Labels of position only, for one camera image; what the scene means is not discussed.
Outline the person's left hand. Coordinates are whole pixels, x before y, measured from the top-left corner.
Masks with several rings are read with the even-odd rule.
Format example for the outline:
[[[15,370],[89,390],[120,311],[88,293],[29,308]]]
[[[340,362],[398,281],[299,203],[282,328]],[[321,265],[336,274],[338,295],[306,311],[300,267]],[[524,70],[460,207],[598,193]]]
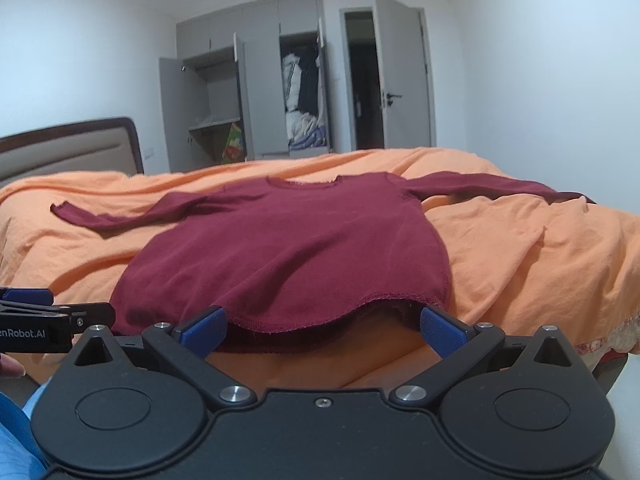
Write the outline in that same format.
[[[0,354],[0,377],[17,379],[26,375],[24,366],[7,354]]]

